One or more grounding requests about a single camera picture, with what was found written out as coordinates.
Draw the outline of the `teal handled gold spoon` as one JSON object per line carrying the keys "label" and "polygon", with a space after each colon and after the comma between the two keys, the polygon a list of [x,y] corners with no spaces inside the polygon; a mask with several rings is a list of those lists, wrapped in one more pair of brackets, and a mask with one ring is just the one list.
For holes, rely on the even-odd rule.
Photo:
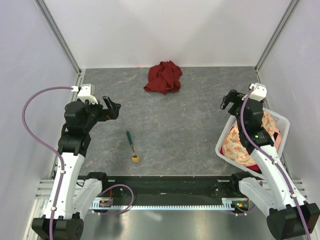
{"label": "teal handled gold spoon", "polygon": [[136,151],[134,149],[134,145],[133,145],[133,140],[132,140],[132,137],[131,137],[131,133],[129,131],[126,132],[126,136],[127,136],[127,139],[128,139],[128,142],[130,144],[130,147],[133,151],[133,156],[132,156],[132,162],[135,163],[135,164],[138,164],[140,163],[141,161],[141,158],[139,155],[136,154]]}

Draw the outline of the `dark red cloth napkin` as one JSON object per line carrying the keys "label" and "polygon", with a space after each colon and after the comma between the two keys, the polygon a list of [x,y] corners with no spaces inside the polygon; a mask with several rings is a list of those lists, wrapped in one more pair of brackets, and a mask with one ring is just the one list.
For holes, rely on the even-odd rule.
{"label": "dark red cloth napkin", "polygon": [[148,72],[148,83],[144,86],[146,92],[177,93],[181,88],[180,77],[183,72],[172,61],[161,61],[152,66]]}

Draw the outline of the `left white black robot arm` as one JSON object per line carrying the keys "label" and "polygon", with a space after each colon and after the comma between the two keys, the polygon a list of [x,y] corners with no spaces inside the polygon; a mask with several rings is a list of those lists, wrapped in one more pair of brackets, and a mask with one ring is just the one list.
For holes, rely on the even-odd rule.
{"label": "left white black robot arm", "polygon": [[80,169],[89,144],[90,131],[98,122],[116,120],[121,104],[103,96],[105,106],[77,99],[65,106],[65,124],[58,141],[58,163],[50,198],[42,216],[32,220],[32,230],[43,240],[79,240],[84,230],[84,218],[94,199],[110,191],[104,172],[91,172],[76,193]]}

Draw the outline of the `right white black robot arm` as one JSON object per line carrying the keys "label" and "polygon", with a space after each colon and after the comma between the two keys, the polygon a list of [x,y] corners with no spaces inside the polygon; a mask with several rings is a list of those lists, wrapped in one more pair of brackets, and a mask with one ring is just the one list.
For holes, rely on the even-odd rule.
{"label": "right white black robot arm", "polygon": [[239,141],[259,166],[270,191],[249,172],[233,174],[229,191],[235,197],[245,195],[264,213],[274,239],[305,236],[309,240],[320,209],[316,203],[308,203],[283,167],[271,136],[262,126],[263,100],[255,99],[255,90],[254,86],[248,94],[230,90],[223,97],[220,109],[232,103],[228,112],[236,119]]}

